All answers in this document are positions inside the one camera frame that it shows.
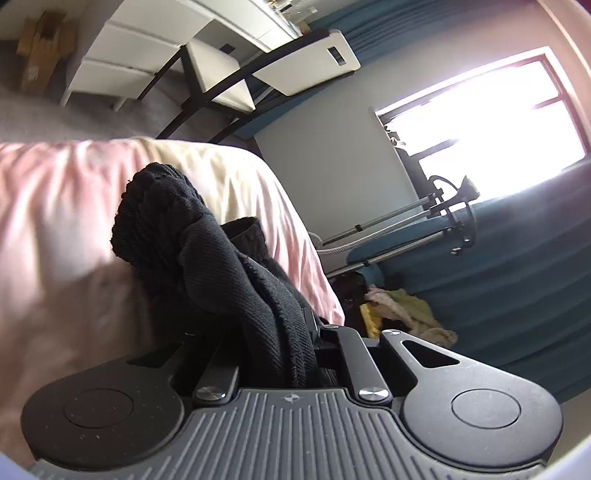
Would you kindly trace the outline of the pink yellow bed duvet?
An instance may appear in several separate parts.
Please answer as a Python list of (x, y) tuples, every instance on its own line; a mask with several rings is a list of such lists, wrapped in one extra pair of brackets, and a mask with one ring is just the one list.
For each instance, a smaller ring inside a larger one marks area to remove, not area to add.
[(33, 458), (22, 408), (42, 386), (158, 337), (130, 266), (111, 249), (121, 195), (158, 162), (183, 172), (219, 223), (262, 222), (271, 257), (332, 324), (345, 314), (307, 228), (262, 158), (242, 148), (152, 140), (5, 143), (1, 147), (1, 455)]

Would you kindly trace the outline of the teal window curtain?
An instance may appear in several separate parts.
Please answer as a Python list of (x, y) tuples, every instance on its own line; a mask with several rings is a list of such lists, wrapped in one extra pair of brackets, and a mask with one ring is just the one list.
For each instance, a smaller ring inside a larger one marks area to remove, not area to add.
[(589, 389), (589, 159), (474, 213), (474, 247), (455, 256), (448, 236), (363, 268), (366, 281), (426, 301), (462, 355), (561, 402)]

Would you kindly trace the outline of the window with dark frame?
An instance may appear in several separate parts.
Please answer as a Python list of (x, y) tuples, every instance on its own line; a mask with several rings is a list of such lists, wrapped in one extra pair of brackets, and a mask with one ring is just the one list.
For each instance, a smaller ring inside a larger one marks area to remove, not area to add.
[(482, 200), (549, 180), (590, 152), (590, 124), (548, 46), (477, 67), (375, 113), (420, 197), (439, 175)]

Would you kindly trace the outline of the white desk with drawers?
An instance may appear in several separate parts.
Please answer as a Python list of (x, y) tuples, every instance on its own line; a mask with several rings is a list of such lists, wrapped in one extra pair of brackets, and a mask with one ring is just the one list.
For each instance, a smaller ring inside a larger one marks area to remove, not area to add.
[(65, 106), (73, 93), (137, 98), (178, 48), (216, 21), (263, 52), (301, 36), (266, 1), (90, 1), (68, 61)]

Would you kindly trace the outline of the cardboard box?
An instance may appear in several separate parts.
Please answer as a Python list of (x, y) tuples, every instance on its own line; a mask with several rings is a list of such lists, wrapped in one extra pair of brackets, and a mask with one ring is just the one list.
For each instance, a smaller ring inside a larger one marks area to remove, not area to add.
[(61, 10), (45, 10), (38, 19), (25, 20), (16, 53), (25, 58), (19, 89), (42, 94), (57, 64), (76, 49), (77, 24)]

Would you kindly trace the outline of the black denim pants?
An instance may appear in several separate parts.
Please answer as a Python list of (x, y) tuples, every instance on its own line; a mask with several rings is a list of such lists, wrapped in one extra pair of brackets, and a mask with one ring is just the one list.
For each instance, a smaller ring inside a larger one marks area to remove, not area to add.
[(271, 258), (259, 219), (218, 223), (183, 173), (151, 163), (121, 196), (111, 245), (148, 294), (157, 331), (211, 344), (250, 387), (335, 386), (312, 338), (325, 321)]

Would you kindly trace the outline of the green beige fluffy blanket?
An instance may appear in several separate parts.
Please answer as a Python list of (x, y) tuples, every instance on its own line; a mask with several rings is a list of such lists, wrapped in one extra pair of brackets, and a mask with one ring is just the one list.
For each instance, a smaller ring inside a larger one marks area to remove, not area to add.
[(398, 329), (444, 348), (458, 342), (458, 335), (445, 329), (430, 305), (404, 289), (384, 290), (371, 286), (360, 306), (368, 336), (377, 339), (384, 330)]

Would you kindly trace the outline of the cream black frame chair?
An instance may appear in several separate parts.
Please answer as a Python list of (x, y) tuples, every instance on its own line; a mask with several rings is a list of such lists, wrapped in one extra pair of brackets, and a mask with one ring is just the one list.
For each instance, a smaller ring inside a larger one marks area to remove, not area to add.
[(326, 29), (291, 40), (245, 65), (197, 39), (181, 46), (177, 57), (189, 96), (157, 137), (167, 139), (199, 110), (218, 107), (231, 115), (231, 122), (209, 139), (213, 144), (361, 67), (342, 32)]

